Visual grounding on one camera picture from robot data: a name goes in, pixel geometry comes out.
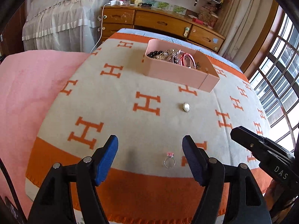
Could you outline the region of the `silver rhinestone leaf hair comb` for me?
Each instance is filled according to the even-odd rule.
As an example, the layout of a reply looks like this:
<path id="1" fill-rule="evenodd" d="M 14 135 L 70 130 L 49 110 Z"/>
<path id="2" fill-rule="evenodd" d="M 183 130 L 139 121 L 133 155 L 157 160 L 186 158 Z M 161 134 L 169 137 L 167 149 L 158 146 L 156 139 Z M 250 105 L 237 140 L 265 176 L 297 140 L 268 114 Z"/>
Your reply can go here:
<path id="1" fill-rule="evenodd" d="M 177 49 L 168 49 L 166 51 L 161 52 L 158 55 L 154 56 L 154 59 L 157 60 L 164 60 L 164 61 L 171 61 L 175 56 L 177 56 L 181 50 Z"/>

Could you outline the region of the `pink jewelry tray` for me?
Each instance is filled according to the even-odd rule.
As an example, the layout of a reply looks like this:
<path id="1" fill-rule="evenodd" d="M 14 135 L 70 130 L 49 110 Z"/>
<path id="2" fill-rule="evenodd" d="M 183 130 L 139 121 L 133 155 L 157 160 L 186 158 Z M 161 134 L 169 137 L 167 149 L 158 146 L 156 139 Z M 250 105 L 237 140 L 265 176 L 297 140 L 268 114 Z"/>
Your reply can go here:
<path id="1" fill-rule="evenodd" d="M 181 52 L 171 61 L 154 59 L 155 55 L 168 49 L 177 49 Z M 147 44 L 143 74 L 206 92 L 211 92 L 220 80 L 211 60 L 205 54 L 159 39 L 151 39 Z"/>

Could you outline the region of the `window with dark grille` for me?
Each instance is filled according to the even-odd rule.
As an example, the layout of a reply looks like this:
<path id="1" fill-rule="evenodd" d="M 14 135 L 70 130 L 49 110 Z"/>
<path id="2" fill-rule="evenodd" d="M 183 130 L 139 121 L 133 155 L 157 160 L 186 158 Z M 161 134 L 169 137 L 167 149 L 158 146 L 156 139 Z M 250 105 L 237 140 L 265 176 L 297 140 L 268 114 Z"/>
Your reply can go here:
<path id="1" fill-rule="evenodd" d="M 274 38 L 250 84 L 270 124 L 270 139 L 293 152 L 298 140 L 298 31 L 286 14 Z"/>

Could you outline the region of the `orange H pattern blanket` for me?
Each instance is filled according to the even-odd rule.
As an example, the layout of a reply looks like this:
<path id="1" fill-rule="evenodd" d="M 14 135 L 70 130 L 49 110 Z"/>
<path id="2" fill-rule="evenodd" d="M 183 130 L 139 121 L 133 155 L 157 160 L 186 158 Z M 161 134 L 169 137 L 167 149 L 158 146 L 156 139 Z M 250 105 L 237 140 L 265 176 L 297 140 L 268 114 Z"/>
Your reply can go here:
<path id="1" fill-rule="evenodd" d="M 221 163 L 251 169 L 262 192 L 271 178 L 232 141 L 243 126 L 268 136 L 270 125 L 246 76 L 208 56 L 219 82 L 211 92 L 143 74 L 150 38 L 115 33 L 69 79 L 46 115 L 31 151 L 25 192 L 34 199 L 56 162 L 78 163 L 116 135 L 119 148 L 97 193 L 109 221 L 189 223 L 203 188 L 193 179 L 182 138 Z M 191 109 L 184 112 L 183 103 Z M 173 168 L 163 165 L 174 153 Z"/>

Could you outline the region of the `round pearl earring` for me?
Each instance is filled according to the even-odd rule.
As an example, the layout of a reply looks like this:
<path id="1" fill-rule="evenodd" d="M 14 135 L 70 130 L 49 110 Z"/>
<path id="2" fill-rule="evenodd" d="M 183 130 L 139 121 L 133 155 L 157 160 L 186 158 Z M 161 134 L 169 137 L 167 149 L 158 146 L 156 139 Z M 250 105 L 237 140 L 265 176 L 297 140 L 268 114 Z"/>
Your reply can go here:
<path id="1" fill-rule="evenodd" d="M 183 103 L 182 108 L 183 108 L 184 112 L 189 112 L 191 109 L 191 106 L 189 103 Z"/>

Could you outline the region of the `pink bed cover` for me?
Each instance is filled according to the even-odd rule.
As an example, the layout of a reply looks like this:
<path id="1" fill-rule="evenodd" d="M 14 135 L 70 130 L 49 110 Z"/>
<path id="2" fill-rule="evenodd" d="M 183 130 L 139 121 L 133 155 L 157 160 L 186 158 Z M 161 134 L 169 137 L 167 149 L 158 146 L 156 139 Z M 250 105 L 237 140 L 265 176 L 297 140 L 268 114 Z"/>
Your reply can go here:
<path id="1" fill-rule="evenodd" d="M 1 63 L 0 157 L 28 215 L 25 193 L 31 149 L 49 108 L 87 53 L 33 50 L 13 54 Z"/>

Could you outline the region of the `beige curtain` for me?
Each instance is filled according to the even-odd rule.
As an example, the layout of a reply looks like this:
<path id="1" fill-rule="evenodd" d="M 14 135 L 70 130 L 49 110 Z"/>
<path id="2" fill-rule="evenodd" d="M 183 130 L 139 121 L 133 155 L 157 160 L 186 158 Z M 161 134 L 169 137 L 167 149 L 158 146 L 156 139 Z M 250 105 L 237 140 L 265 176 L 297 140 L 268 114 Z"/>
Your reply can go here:
<path id="1" fill-rule="evenodd" d="M 273 0 L 231 0 L 218 31 L 226 40 L 218 54 L 240 67 L 255 45 Z"/>

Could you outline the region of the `white lace covered piano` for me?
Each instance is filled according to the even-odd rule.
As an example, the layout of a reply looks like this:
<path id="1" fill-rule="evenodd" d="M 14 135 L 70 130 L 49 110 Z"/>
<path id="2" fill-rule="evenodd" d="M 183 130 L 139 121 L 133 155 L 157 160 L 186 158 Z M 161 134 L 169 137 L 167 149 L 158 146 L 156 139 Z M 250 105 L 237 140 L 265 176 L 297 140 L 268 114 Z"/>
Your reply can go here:
<path id="1" fill-rule="evenodd" d="M 109 0 L 33 0 L 22 30 L 24 50 L 89 53 Z"/>

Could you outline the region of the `wooden desk with drawers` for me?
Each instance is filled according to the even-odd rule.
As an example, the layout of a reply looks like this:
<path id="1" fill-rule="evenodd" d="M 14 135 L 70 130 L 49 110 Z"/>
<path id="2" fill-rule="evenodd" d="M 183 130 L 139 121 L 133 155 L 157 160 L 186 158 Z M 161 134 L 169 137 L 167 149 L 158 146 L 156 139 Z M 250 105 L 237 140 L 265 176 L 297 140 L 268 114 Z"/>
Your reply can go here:
<path id="1" fill-rule="evenodd" d="M 106 6 L 103 10 L 101 42 L 122 28 L 171 36 L 218 53 L 225 37 L 175 12 L 136 6 Z"/>

